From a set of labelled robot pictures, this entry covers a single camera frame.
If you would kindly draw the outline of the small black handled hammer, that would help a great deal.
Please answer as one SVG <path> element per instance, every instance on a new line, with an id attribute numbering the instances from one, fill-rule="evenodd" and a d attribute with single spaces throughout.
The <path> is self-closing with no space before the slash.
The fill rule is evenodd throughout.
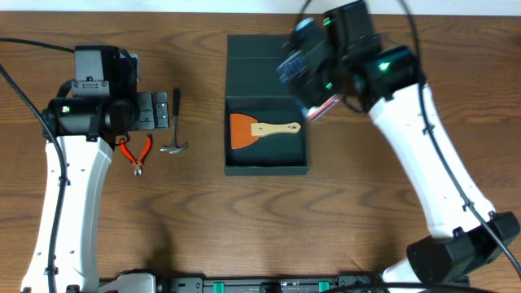
<path id="1" fill-rule="evenodd" d="M 180 110 L 180 100 L 181 100 L 181 90 L 179 88 L 175 88 L 173 90 L 173 128 L 172 128 L 172 142 L 168 146 L 162 146 L 160 148 L 161 152 L 169 153 L 170 155 L 175 155 L 182 153 L 185 151 L 189 144 L 186 142 L 182 145 L 177 143 L 177 135 L 178 135 L 178 115 Z"/>

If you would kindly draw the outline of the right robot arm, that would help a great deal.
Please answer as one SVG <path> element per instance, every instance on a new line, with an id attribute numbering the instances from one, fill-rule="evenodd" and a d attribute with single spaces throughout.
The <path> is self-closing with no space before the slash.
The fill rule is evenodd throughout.
<path id="1" fill-rule="evenodd" d="M 454 291 L 459 279 L 512 257 L 514 213 L 498 212 L 467 172 L 438 116 L 419 45 L 384 48 L 365 2 L 298 14 L 278 74 L 307 110 L 341 98 L 366 114 L 400 161 L 424 213 L 428 236 L 380 275 L 386 292 Z"/>

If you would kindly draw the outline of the orange scraper wooden handle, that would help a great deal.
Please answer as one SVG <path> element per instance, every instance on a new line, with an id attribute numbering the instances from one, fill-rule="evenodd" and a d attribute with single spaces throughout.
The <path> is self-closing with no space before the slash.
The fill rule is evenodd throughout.
<path id="1" fill-rule="evenodd" d="M 256 118 L 245 114 L 230 114 L 230 142 L 233 150 L 248 147 L 260 138 L 280 134 L 298 133 L 301 125 L 298 122 L 288 124 L 270 124 L 259 122 Z"/>

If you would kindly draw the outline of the dark green flip-lid box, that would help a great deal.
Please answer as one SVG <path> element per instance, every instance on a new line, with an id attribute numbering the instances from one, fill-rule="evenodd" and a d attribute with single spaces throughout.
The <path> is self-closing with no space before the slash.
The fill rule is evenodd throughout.
<path id="1" fill-rule="evenodd" d="M 279 81 L 277 67 L 287 57 L 283 35 L 229 35 L 225 81 L 225 163 L 227 176 L 305 175 L 309 170 L 306 120 L 300 101 Z M 230 115 L 260 122 L 301 125 L 298 133 L 260 138 L 231 146 Z"/>

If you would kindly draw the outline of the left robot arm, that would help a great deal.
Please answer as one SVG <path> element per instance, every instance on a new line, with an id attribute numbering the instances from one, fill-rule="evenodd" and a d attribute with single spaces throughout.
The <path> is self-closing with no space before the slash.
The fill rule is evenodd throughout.
<path id="1" fill-rule="evenodd" d="M 96 238 L 103 184 L 117 138 L 168 129 L 168 95 L 140 92 L 136 54 L 76 46 L 76 77 L 42 111 L 47 181 L 33 258 L 22 292 L 96 292 Z"/>

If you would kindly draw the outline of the blue precision screwdriver set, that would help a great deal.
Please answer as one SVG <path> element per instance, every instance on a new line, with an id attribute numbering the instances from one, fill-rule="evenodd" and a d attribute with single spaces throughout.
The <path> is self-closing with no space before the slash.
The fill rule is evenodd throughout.
<path id="1" fill-rule="evenodd" d="M 300 111 L 307 121 L 315 121 L 339 102 L 328 74 L 315 72 L 302 51 L 290 55 L 278 66 L 277 72 L 280 82 L 300 101 Z"/>

